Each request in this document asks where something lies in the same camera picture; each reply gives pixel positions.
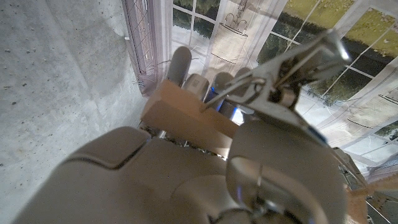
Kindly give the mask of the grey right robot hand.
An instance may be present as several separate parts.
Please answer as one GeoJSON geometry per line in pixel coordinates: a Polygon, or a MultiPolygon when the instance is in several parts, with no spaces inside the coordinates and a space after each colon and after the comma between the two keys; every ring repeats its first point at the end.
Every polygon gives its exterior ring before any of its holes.
{"type": "Polygon", "coordinates": [[[341,42],[304,44],[219,95],[254,111],[241,125],[184,89],[178,48],[142,119],[188,147],[131,127],[63,161],[16,223],[342,223],[345,193],[325,138],[295,110],[300,87],[350,61],[341,42]]]}

